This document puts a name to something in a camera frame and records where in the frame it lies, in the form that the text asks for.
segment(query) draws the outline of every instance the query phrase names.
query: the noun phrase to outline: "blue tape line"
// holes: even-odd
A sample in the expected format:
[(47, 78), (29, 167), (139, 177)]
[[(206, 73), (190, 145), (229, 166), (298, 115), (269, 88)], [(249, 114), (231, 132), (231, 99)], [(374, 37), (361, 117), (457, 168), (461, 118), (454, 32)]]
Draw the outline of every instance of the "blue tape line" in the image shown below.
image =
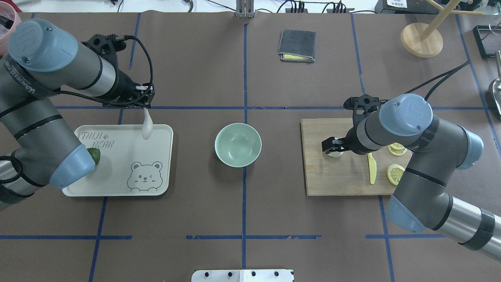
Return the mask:
[[(96, 240), (95, 235), (0, 235), (0, 240)], [(132, 240), (131, 235), (106, 235), (101, 240)]]
[[(78, 109), (78, 110), (117, 110), (113, 107), (102, 107), (102, 106), (57, 106), (57, 109)], [(432, 107), (434, 110), (485, 110), (484, 107)], [(141, 107), (130, 107), (127, 110), (142, 110)], [(283, 106), (252, 106), (252, 107), (242, 107), (242, 106), (152, 106), (151, 109), (155, 110), (344, 110), (343, 107), (339, 106), (325, 106), (325, 107), (315, 107), (315, 106), (294, 106), (294, 107), (283, 107)], [(494, 110), (494, 107), (487, 107), (489, 110)]]
[(343, 107), (313, 107), (313, 106), (305, 106), (305, 107), (247, 107), (249, 110), (344, 110)]
[(353, 30), (353, 41), (355, 42), (355, 53), (357, 54), (358, 75), (360, 76), (360, 86), (362, 87), (362, 93), (365, 94), (364, 82), (362, 81), (362, 63), (360, 62), (360, 54), (358, 53), (357, 32), (355, 31), (355, 19), (353, 18), (352, 14), (350, 14), (350, 18), (351, 18), (351, 29)]
[(103, 198), (103, 206), (101, 208), (101, 217), (99, 219), (99, 226), (97, 229), (97, 236), (96, 236), (96, 245), (94, 246), (94, 255), (92, 256), (92, 265), (91, 265), (91, 271), (89, 275), (89, 282), (92, 282), (94, 279), (94, 270), (96, 268), (96, 261), (97, 261), (97, 254), (99, 252), (99, 241), (101, 237), (101, 231), (103, 230), (103, 221), (104, 221), (104, 214), (106, 212), (106, 204), (108, 203), (108, 197)]
[(377, 235), (370, 234), (365, 235), (366, 239), (384, 239), (388, 237), (389, 239), (434, 239), (434, 238), (447, 238), (442, 234), (388, 234), (388, 235)]
[(78, 236), (78, 235), (0, 235), (0, 240), (96, 240), (96, 236)]
[(56, 106), (60, 110), (116, 110), (116, 108), (102, 106)]
[(247, 235), (249, 240), (282, 240), (282, 239), (300, 239), (300, 240), (315, 240), (321, 235)]
[(390, 279), (391, 282), (395, 282), (395, 274), (393, 273), (393, 261), (391, 259), (390, 240), (388, 238), (388, 228), (386, 227), (386, 216), (384, 214), (384, 204), (382, 196), (379, 196), (379, 209), (381, 211), (381, 221), (383, 222), (384, 242), (386, 244), (386, 256), (388, 257), (388, 268), (390, 270)]
[(242, 191), (242, 269), (246, 267), (246, 232), (247, 232), (247, 167), (243, 168), (243, 191)]
[(124, 109), (120, 109), (120, 114), (118, 115), (118, 124), (122, 124), (123, 115), (124, 115)]
[(431, 107), (434, 110), (485, 110), (484, 107)]
[[(321, 235), (245, 235), (246, 240), (283, 240), (283, 239), (298, 239), (298, 240), (315, 240), (321, 238)], [(241, 235), (195, 235), (186, 236), (186, 240), (241, 240)]]
[[(137, 32), (139, 30), (139, 20), (140, 19), (141, 19), (141, 13), (137, 13), (136, 30), (134, 31), (135, 37), (137, 37)], [(136, 41), (135, 40), (132, 42), (132, 49), (130, 50), (129, 69), (132, 68), (132, 61), (134, 60), (134, 50), (136, 50)]]
[(243, 26), (243, 120), (247, 124), (247, 25)]
[[(470, 60), (468, 48), (466, 47), (466, 41), (464, 40), (464, 37), (463, 37), (463, 30), (461, 28), (461, 23), (459, 22), (459, 17), (458, 17), (458, 15), (455, 15), (455, 16), (456, 16), (457, 28), (459, 29), (459, 35), (461, 36), (461, 41), (463, 43), (464, 52), (466, 53), (466, 58), (468, 60)], [(497, 153), (499, 154), (499, 157), (501, 157), (501, 147), (499, 146), (499, 140), (497, 139), (496, 131), (494, 130), (494, 126), (492, 125), (492, 120), (490, 119), (490, 114), (488, 111), (487, 103), (483, 97), (482, 90), (480, 88), (480, 84), (478, 83), (475, 69), (473, 68), (473, 63), (470, 64), (470, 69), (471, 69), (471, 72), (473, 74), (473, 78), (475, 80), (475, 85), (476, 85), (476, 88), (478, 90), (478, 95), (480, 96), (480, 100), (482, 101), (482, 105), (484, 107), (485, 115), (487, 116), (487, 121), (489, 122), (490, 132), (492, 133), (492, 137), (494, 137), (494, 142), (496, 144)]]
[(186, 240), (241, 240), (241, 235), (195, 235), (187, 236)]
[(241, 106), (152, 106), (152, 109), (160, 110), (243, 110), (244, 107)]

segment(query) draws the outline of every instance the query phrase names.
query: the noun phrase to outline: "light green bowl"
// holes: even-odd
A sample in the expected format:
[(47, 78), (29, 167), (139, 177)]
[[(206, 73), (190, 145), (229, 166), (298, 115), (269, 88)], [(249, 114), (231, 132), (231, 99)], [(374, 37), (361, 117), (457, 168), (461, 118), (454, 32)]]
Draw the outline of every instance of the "light green bowl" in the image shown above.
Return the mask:
[(252, 164), (261, 153), (261, 136), (248, 124), (232, 123), (217, 134), (214, 148), (223, 163), (242, 168)]

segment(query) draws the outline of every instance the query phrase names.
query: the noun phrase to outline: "white bracket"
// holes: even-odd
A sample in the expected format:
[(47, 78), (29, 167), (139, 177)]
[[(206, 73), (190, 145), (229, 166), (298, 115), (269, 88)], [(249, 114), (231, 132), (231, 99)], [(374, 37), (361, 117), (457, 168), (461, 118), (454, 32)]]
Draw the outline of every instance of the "white bracket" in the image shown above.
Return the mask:
[(294, 282), (290, 269), (197, 270), (191, 282)]

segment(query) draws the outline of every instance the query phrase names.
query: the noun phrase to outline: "brown table surface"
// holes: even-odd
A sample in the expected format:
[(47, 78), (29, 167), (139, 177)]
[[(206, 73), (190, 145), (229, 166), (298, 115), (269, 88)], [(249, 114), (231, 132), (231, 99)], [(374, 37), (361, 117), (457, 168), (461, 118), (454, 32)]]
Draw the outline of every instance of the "brown table surface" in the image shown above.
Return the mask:
[[(497, 281), (499, 263), (433, 231), (414, 236), (386, 220), (388, 196), (308, 197), (302, 118), (350, 117), (344, 100), (363, 91), (393, 98), (450, 70), (429, 102), (434, 113), (478, 134), (484, 153), (456, 171), (447, 192), (501, 214), (501, 123), (487, 94), (497, 77), (472, 28), (493, 16), (449, 16), (442, 52), (422, 59), (400, 43), (423, 15), (22, 14), (47, 19), (86, 41), (137, 34), (154, 64), (155, 123), (174, 130), (167, 192), (158, 197), (70, 198), (52, 187), (0, 213), (1, 281), (190, 281), (196, 269), (293, 269), (295, 281)], [(315, 31), (316, 62), (285, 63), (282, 29)], [(120, 68), (148, 81), (132, 44)], [(416, 91), (425, 95), (431, 85)], [(73, 128), (141, 124), (139, 109), (53, 99)], [(217, 132), (247, 122), (263, 139), (252, 165), (231, 168), (213, 150)], [(3, 125), (0, 155), (18, 144)]]

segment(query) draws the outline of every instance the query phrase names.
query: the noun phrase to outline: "yellow knife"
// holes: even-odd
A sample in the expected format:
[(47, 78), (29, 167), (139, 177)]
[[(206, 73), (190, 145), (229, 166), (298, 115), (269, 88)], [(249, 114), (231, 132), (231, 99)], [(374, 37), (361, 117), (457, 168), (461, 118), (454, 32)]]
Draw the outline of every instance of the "yellow knife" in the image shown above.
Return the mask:
[(367, 159), (369, 161), (369, 178), (371, 184), (374, 184), (376, 182), (376, 172), (377, 172), (376, 160), (372, 157), (372, 153), (367, 154)]

